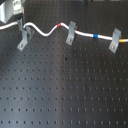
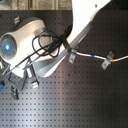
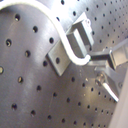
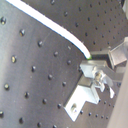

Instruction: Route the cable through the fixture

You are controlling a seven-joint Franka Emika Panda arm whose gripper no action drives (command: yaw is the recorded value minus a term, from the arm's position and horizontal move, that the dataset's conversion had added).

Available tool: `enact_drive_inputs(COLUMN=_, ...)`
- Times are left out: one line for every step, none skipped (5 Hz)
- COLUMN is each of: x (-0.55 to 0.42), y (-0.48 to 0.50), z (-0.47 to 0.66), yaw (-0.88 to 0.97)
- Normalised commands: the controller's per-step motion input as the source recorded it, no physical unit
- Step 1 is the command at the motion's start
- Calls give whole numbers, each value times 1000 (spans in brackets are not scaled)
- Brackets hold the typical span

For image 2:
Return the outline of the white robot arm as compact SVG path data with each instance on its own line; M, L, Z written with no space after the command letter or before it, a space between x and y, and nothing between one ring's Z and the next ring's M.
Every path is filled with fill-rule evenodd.
M50 76L67 55L72 56L74 48L90 31L97 12L110 1L73 0L73 23L60 36L48 31L37 17L29 17L15 31L3 34L0 37L0 58L8 63L3 76L14 73L22 79L20 86L10 81L12 98L18 99L18 91L26 78L37 87L36 76Z

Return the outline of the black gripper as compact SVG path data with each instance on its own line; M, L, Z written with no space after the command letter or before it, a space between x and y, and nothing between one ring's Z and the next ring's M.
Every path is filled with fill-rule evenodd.
M30 66L29 68L27 68L28 62L29 60L27 60L26 62L23 62L22 64L17 65L11 70L11 72L21 78L23 78L25 75L28 75L32 87L37 88L39 86L39 82L37 80L33 67ZM13 86L11 86L10 94L14 100L19 99L17 88L14 88Z

